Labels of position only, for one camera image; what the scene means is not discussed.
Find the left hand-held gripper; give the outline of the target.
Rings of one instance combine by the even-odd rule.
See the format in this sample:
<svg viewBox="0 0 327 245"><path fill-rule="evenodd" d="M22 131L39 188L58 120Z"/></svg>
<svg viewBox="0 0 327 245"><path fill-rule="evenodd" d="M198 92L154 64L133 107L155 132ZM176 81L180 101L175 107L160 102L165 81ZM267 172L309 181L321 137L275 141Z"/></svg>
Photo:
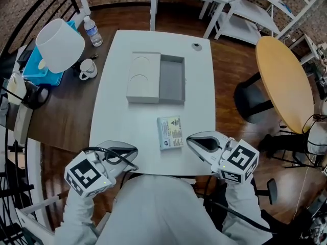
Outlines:
<svg viewBox="0 0 327 245"><path fill-rule="evenodd" d="M133 163L137 155L138 149L131 144L107 140L82 149L66 166L64 178L80 197L93 197L112 188L125 169L138 170Z"/></svg>

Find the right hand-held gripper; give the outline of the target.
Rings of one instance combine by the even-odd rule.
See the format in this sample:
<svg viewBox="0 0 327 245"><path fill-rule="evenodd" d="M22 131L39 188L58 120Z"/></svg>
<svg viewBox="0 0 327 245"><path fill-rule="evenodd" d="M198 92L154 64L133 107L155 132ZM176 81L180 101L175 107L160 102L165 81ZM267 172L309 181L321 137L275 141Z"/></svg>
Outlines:
<svg viewBox="0 0 327 245"><path fill-rule="evenodd" d="M228 137L218 131L205 131L190 135L186 142L202 161L212 164L211 170L217 177L244 184L258 165L259 151L240 140L231 151L224 151L225 155L220 158L219 141L227 140Z"/></svg>

